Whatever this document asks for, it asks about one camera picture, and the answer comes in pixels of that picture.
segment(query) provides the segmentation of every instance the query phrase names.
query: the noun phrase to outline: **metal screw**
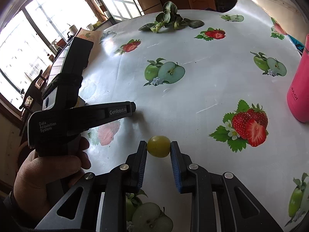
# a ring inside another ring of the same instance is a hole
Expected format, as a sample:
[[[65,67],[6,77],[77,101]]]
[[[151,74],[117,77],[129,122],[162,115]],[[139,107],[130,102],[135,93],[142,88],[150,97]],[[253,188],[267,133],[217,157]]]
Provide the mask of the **metal screw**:
[[[90,180],[90,179],[93,178],[93,176],[94,176],[93,173],[85,173],[84,178],[85,178],[86,180]]]
[[[120,170],[128,170],[128,169],[129,169],[129,165],[127,165],[127,164],[122,164],[120,166]]]
[[[196,164],[190,164],[190,165],[189,165],[189,168],[192,169],[192,170],[196,170],[196,169],[198,169],[198,165],[196,165]]]
[[[234,175],[232,173],[230,173],[230,172],[227,172],[227,173],[224,174],[224,177],[228,178],[228,179],[231,179],[231,178],[234,177]]]

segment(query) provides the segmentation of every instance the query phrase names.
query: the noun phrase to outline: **fruit-patterned tablecloth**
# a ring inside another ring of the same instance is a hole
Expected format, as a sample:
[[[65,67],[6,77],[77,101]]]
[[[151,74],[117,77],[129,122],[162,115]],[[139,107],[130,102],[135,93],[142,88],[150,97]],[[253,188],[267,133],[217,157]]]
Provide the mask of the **fruit-patterned tablecloth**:
[[[134,101],[137,109],[83,133],[90,171],[109,172],[140,140],[164,135],[209,172],[234,173],[289,231],[308,210],[309,195],[309,125],[286,103],[299,52],[251,0],[223,14],[178,13],[205,25],[139,31],[155,20],[149,14],[106,29],[94,46],[79,95],[89,104]],[[178,193],[169,156],[148,155],[143,190],[141,201],[165,207],[173,231],[190,231],[191,195]]]

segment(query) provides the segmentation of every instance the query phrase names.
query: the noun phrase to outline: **triangular cutout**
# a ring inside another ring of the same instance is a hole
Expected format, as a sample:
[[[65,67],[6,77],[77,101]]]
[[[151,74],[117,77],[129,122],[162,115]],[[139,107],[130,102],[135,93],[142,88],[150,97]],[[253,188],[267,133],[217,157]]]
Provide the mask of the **triangular cutout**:
[[[77,207],[83,192],[82,187],[78,187],[74,193],[65,201],[58,209],[57,215],[73,220],[77,211]]]
[[[259,214],[260,211],[239,187],[234,187],[234,192],[237,198],[241,216],[244,219]]]

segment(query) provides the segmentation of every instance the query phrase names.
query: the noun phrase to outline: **wall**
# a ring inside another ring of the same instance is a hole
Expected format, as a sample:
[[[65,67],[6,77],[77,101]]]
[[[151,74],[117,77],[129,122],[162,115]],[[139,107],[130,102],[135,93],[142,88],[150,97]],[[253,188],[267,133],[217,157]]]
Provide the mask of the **wall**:
[[[298,41],[305,44],[309,33],[309,24],[291,0],[253,0],[271,17],[275,18],[282,28]]]
[[[20,145],[20,130],[0,114],[0,179],[11,186],[15,179],[15,164],[12,157]]]

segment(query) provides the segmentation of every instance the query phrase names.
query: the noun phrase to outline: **pink tumbler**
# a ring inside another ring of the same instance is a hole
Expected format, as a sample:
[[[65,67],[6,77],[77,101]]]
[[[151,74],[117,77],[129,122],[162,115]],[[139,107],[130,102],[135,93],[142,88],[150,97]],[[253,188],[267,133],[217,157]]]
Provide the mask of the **pink tumbler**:
[[[286,95],[294,117],[301,122],[309,121],[309,35],[298,69]]]

